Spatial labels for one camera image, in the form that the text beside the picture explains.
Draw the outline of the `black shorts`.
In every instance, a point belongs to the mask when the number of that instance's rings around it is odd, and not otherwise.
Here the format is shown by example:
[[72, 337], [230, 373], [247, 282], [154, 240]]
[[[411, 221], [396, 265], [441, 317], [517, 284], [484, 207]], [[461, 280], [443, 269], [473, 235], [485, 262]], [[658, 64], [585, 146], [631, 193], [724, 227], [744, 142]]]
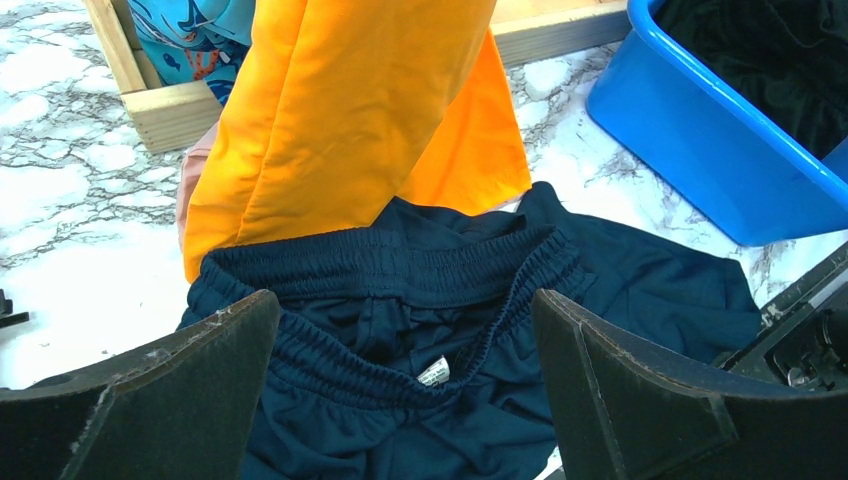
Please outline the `black shorts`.
[[819, 159], [847, 135], [844, 1], [667, 1], [657, 25]]

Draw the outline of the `navy shorts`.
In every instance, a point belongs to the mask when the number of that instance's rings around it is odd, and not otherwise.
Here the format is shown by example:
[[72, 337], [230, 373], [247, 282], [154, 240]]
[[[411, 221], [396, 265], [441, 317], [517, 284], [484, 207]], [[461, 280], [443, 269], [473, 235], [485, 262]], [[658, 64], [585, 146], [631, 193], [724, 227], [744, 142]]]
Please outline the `navy shorts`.
[[210, 252], [191, 325], [266, 289], [280, 324], [245, 479], [531, 479], [555, 448], [530, 305], [556, 291], [703, 363], [761, 326], [741, 266], [567, 211], [392, 200], [367, 228]]

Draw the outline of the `blue shark print shorts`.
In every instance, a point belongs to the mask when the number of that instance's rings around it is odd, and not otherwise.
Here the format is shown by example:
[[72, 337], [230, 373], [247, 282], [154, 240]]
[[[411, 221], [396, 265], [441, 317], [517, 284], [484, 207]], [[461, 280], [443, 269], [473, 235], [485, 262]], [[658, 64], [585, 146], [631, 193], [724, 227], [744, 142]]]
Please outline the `blue shark print shorts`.
[[202, 80], [227, 103], [251, 46], [254, 0], [131, 0], [128, 6], [164, 85]]

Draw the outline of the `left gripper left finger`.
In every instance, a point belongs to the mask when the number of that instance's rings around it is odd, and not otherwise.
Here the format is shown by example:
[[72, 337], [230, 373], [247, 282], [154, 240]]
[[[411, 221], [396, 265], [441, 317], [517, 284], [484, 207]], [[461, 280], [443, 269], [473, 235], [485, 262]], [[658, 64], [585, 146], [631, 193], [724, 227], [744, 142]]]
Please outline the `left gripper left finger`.
[[254, 293], [101, 362], [1, 393], [5, 479], [235, 479], [279, 324]]

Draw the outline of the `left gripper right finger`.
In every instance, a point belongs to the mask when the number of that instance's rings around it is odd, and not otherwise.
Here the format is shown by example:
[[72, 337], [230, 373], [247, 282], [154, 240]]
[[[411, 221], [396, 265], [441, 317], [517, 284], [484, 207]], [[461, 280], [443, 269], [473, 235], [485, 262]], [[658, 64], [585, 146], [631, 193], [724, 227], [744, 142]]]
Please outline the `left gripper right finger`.
[[731, 373], [565, 296], [532, 300], [569, 479], [843, 479], [847, 393]]

